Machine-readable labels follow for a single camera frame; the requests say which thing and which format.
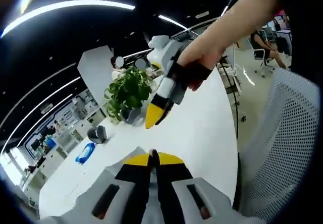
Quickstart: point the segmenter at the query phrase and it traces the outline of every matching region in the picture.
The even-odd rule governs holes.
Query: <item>office floor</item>
[[[287,67],[290,66],[291,60],[286,58],[284,54],[281,54],[281,59]],[[262,116],[273,75],[270,72],[265,72],[265,78],[262,78],[260,72],[254,72],[254,70],[260,68],[261,62],[254,60],[252,50],[236,49],[235,62],[238,78],[242,84],[242,93],[238,99],[240,101],[239,110],[246,112],[247,116],[245,122],[239,121],[238,151],[240,152],[247,146]],[[271,61],[270,65],[278,67],[275,60]],[[229,99],[230,102],[234,102],[232,94],[229,96]],[[233,110],[233,116],[236,126],[235,110]]]

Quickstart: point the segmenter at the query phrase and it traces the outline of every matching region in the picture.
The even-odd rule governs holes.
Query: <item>human hand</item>
[[[199,63],[207,69],[213,70],[216,63],[221,59],[224,51],[225,48],[212,45],[203,38],[203,35],[201,35],[184,49],[180,54],[177,63],[182,66],[186,66],[190,63]],[[202,81],[191,82],[189,88],[195,91],[201,84]]]

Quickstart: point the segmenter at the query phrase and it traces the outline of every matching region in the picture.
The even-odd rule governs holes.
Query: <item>gray mesh fabric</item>
[[[240,153],[244,216],[269,221],[292,196],[311,159],[318,114],[318,87],[276,69],[262,123]]]

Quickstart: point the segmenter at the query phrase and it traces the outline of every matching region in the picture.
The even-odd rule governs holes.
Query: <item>green leaves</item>
[[[129,67],[104,91],[104,97],[109,99],[106,107],[109,117],[121,121],[121,111],[142,107],[142,102],[147,100],[151,93],[151,81],[152,78],[145,71],[134,66]]]

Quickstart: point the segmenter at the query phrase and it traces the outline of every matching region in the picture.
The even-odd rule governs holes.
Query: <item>black ceiling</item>
[[[26,12],[62,1],[70,0],[33,0]],[[183,30],[161,20],[158,15],[167,16],[186,27],[191,27],[219,16],[229,2],[229,0],[105,1],[134,5],[136,8],[133,11],[103,6],[58,9],[22,23],[0,39],[0,121],[31,88],[58,70],[72,63],[78,63],[84,51],[103,45],[113,47],[114,54],[121,56],[145,50],[148,46],[143,32],[152,37],[161,34],[173,35]],[[11,16],[14,13],[10,13],[8,1],[3,4],[5,7],[3,5],[1,7],[0,19],[4,29],[8,21],[12,21],[4,12]],[[209,11],[208,16],[195,18],[195,15],[205,11]],[[76,66],[77,64],[52,77],[28,95],[0,129],[0,141],[6,140],[17,123],[38,103],[62,85],[78,77]],[[49,102],[55,105],[70,93],[78,93],[83,89],[85,84],[82,80],[78,80],[53,96]],[[28,117],[14,137],[17,139],[22,137],[39,118],[38,110]]]

